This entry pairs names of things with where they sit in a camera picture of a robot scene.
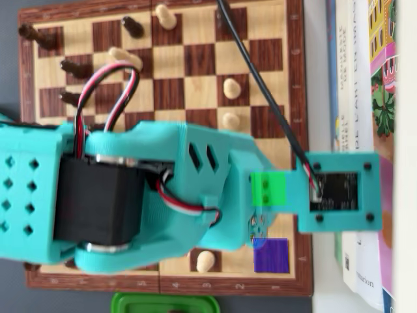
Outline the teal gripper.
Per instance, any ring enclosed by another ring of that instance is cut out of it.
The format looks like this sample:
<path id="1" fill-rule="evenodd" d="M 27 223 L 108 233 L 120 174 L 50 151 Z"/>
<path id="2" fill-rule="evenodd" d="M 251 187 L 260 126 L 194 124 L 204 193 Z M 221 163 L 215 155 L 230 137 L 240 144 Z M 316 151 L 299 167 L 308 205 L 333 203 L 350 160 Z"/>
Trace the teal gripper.
<path id="1" fill-rule="evenodd" d="M 224 183 L 220 221 L 208 231 L 208 248 L 234 251 L 244 245 L 260 249 L 268 238 L 268 229 L 276 212 L 263 211 L 252 203 L 252 173 L 274 170 L 253 139 L 232 141 Z"/>

